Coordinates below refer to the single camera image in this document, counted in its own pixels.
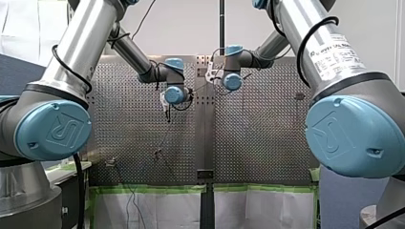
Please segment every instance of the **black cable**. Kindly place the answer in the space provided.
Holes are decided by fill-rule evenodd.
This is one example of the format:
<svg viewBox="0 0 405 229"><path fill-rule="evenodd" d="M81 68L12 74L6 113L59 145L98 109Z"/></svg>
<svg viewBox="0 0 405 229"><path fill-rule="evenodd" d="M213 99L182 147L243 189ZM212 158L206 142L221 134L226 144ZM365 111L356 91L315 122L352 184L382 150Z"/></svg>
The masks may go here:
<svg viewBox="0 0 405 229"><path fill-rule="evenodd" d="M129 185L129 184L127 184L126 182L124 182L124 180L123 180L123 178L122 178L122 175L121 175L121 172L119 171L119 168L117 167L117 164L116 164L114 167L116 168L116 171L117 171L117 174L118 174L118 178L119 178L120 182L122 183L122 185L124 185L124 186L126 185L127 188L130 190L130 192L132 193L131 196L128 198L128 202L127 202L127 205L126 205L126 214L127 214L127 221L126 221L126 223L127 223L127 229L129 228L129 209L128 209L128 207L129 207L129 203L131 202L131 199L132 199L132 198L133 198L132 203L133 203L134 206L137 208L138 213L139 213L139 216L140 216L140 220L142 221L143 229L146 229L146 224L145 224L145 220L144 220L144 218L143 218L143 214L142 214L142 212L140 211L139 206L135 203L135 191L131 188L131 185Z"/></svg>
<svg viewBox="0 0 405 229"><path fill-rule="evenodd" d="M401 215L404 215L404 214L405 214L405 207L403 207L403 208L401 208L401 209L399 209L399 210L397 210L397 211L395 211L395 212L389 214L388 216L386 216L386 217L384 217L384 218L379 219L378 221L376 221L376 222L373 223L372 225L366 227L366 229L375 229L375 228L377 228L378 226L381 226L382 224L384 224L384 223L390 221L391 219L397 218L397 217L399 217L399 216L401 216Z"/></svg>
<svg viewBox="0 0 405 229"><path fill-rule="evenodd" d="M278 27L277 22L276 22L276 15L274 14L274 13L275 13L275 10L274 10L274 0L270 0L270 3L269 3L269 4L270 4L271 21L273 22L274 29L275 29L278 33L280 33L280 35L286 37L286 34L285 34L283 31L280 30L280 28Z"/></svg>
<svg viewBox="0 0 405 229"><path fill-rule="evenodd" d="M78 154L74 155L75 167L77 171L77 182L78 182L78 221L77 229L84 228L84 210L85 210L85 189L84 189L84 176L83 170L81 168L80 157Z"/></svg>
<svg viewBox="0 0 405 229"><path fill-rule="evenodd" d="M149 6L148 11L145 13L145 15L143 16L142 20L139 23L138 29L137 31L135 31L135 33L132 35L131 39L134 40L134 37L138 34L140 27L142 27L143 21L146 19L146 16L149 14L149 11L152 9L153 5L155 4L156 0L153 0L151 5Z"/></svg>
<svg viewBox="0 0 405 229"><path fill-rule="evenodd" d="M59 55L57 54L57 45L54 45L52 47L52 53L53 53L53 57L57 60L57 62L59 62L59 64L65 69L67 70L69 73L73 74L74 76L76 76L78 79L80 79L84 84L87 85L87 91L86 94L88 94L89 92L92 91L93 87L92 84L90 84L83 76L81 76L80 74L76 73L75 71L73 71L69 66L67 66L65 64L65 62L63 62Z"/></svg>
<svg viewBox="0 0 405 229"><path fill-rule="evenodd" d="M159 83L160 83L160 68L159 68L159 64L155 61L155 60L150 60L151 63L153 63L154 65L152 65L152 68L155 68L156 72L153 73L155 76L155 80L156 80L156 91L159 89Z"/></svg>
<svg viewBox="0 0 405 229"><path fill-rule="evenodd" d="M20 97L18 96L15 98L8 98L8 99L0 101L0 114L3 113L5 110L7 110L7 108L17 104L19 98Z"/></svg>
<svg viewBox="0 0 405 229"><path fill-rule="evenodd" d="M123 35L121 35L121 36L119 36L119 37L112 38L112 39L108 39L107 41L108 41L108 42L111 42L111 46L110 46L111 49L114 48L114 45L116 44L116 42L117 42L118 40L124 38L125 36L129 36L130 34L131 34L131 33L127 32L127 33L124 33Z"/></svg>
<svg viewBox="0 0 405 229"><path fill-rule="evenodd" d="M189 109L190 107L191 107L191 104L193 104L193 96L192 95L190 95L191 97L190 97L190 101L189 101L189 103L188 103L188 105L185 107L185 108L177 108L174 104L172 104L172 107L176 110L176 111L179 111L179 112L184 112L184 111L187 111L187 109Z"/></svg>
<svg viewBox="0 0 405 229"><path fill-rule="evenodd" d="M225 48L218 48L218 49L216 49L213 53L212 53L212 55L211 55L211 62L214 62L214 55L215 55L215 53L217 53L218 51L220 51L220 50L224 50Z"/></svg>
<svg viewBox="0 0 405 229"><path fill-rule="evenodd" d="M314 33L316 33L319 28L329 24L329 23L334 23L336 26L339 25L339 18L335 16L329 16L324 19L322 19L320 22L316 23L310 30L308 31L307 35L304 37L303 41L301 42L300 48L298 49L297 52L297 72L298 75L300 76L300 79L304 82L307 87L310 88L308 81L304 77L304 73L301 67L301 61L304 55L304 50L305 46L307 45L309 39L313 36Z"/></svg>

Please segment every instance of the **perforated metal panel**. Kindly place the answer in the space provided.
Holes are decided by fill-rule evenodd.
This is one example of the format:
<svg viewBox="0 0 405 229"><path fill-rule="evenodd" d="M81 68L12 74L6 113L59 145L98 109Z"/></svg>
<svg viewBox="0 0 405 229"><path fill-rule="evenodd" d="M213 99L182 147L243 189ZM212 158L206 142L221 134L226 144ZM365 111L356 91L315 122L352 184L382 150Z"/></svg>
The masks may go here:
<svg viewBox="0 0 405 229"><path fill-rule="evenodd" d="M192 88L196 61L182 59L185 84ZM95 164L92 185L196 183L194 107L186 112L172 110L169 124L160 105L165 84L158 91L156 84L140 84L120 57L102 57L93 80L94 135L88 146L89 160ZM113 157L117 166L106 166Z"/></svg>
<svg viewBox="0 0 405 229"><path fill-rule="evenodd" d="M296 74L294 58L284 58L269 70L243 70L243 75L252 73L244 86L228 95L217 91L211 113L212 85L201 88L204 65L200 59L197 64L197 56L180 57L185 83L194 88L198 82L199 97L187 112L172 110L171 125L159 100L165 84L155 91L156 84L140 84L119 57L102 57L94 92L89 94L94 121L88 144L88 158L95 165L92 185L195 184L196 167L212 168L212 153L217 183L310 183L309 168L317 161L304 133L309 90ZM297 94L305 98L297 99ZM158 148L162 151L157 159ZM106 166L113 157L117 166Z"/></svg>
<svg viewBox="0 0 405 229"><path fill-rule="evenodd" d="M310 97L294 58L248 73L240 91L216 96L215 182L310 183L317 163L304 132Z"/></svg>

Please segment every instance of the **blue joint cap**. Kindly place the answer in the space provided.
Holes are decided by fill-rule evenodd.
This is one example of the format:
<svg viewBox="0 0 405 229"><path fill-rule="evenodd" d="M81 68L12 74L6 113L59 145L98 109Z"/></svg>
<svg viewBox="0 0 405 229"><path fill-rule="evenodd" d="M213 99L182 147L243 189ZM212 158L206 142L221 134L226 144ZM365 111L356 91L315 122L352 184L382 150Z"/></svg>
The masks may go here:
<svg viewBox="0 0 405 229"><path fill-rule="evenodd" d="M135 5L139 0L125 0L128 5Z"/></svg>
<svg viewBox="0 0 405 229"><path fill-rule="evenodd" d="M234 54L238 54L244 50L243 46L240 45L231 45L225 48L225 56L230 56Z"/></svg>
<svg viewBox="0 0 405 229"><path fill-rule="evenodd" d="M372 103L346 95L325 97L309 110L306 137L319 161L346 177L383 178L405 165L405 137Z"/></svg>
<svg viewBox="0 0 405 229"><path fill-rule="evenodd" d="M166 93L164 94L164 98L170 104L179 104L184 101L184 91L176 86L170 86Z"/></svg>
<svg viewBox="0 0 405 229"><path fill-rule="evenodd" d="M267 6L267 0L252 0L253 7L259 10L263 10Z"/></svg>
<svg viewBox="0 0 405 229"><path fill-rule="evenodd" d="M76 154L87 142L92 122L86 110L68 100L46 102L32 109L17 126L14 144L31 160L60 160Z"/></svg>
<svg viewBox="0 0 405 229"><path fill-rule="evenodd" d="M231 73L224 78L224 87L230 91L236 91L242 86L242 78L236 73Z"/></svg>
<svg viewBox="0 0 405 229"><path fill-rule="evenodd" d="M172 68L175 68L177 70L184 70L184 63L182 62L182 59L180 58L167 58L164 63Z"/></svg>

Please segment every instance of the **warning label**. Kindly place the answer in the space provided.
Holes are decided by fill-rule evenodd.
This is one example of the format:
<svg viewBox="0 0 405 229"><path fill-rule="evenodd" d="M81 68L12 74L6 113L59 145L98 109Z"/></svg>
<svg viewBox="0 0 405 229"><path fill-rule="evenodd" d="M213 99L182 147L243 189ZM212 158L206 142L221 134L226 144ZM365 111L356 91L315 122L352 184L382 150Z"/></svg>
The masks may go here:
<svg viewBox="0 0 405 229"><path fill-rule="evenodd" d="M344 35L333 34L331 38L331 42L309 54L322 79L332 79L346 69L366 69Z"/></svg>

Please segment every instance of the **blue logo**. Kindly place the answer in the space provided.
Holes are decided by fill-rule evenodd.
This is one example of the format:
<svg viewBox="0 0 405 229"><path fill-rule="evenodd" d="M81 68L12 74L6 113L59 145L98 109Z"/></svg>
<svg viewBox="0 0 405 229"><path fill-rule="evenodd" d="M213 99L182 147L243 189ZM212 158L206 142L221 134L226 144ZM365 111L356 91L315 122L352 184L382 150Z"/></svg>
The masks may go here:
<svg viewBox="0 0 405 229"><path fill-rule="evenodd" d="M312 130L327 159L343 155L353 148L334 112L317 122Z"/></svg>
<svg viewBox="0 0 405 229"><path fill-rule="evenodd" d="M48 132L47 141L67 148L74 148L83 126L83 121L67 114L59 114Z"/></svg>

